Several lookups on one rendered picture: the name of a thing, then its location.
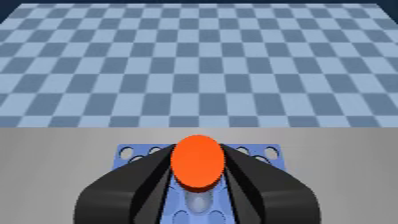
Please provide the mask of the orange capped centrifuge tube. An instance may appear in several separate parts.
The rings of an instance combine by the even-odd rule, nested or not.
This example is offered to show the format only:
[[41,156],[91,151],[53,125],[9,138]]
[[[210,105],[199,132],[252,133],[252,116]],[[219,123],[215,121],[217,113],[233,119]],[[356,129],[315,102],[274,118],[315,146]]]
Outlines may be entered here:
[[213,138],[205,135],[185,137],[171,153],[171,170],[185,189],[185,202],[194,214],[205,213],[212,208],[213,188],[224,167],[224,150]]

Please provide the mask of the blue tube rack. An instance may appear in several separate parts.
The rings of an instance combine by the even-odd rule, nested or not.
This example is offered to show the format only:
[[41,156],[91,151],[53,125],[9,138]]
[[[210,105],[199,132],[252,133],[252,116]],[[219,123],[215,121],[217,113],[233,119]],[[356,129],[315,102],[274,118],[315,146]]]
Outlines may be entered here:
[[[165,147],[167,144],[119,144],[114,169]],[[229,147],[284,170],[279,144],[229,144]],[[171,179],[160,224],[236,224],[226,178],[208,193],[190,193]]]

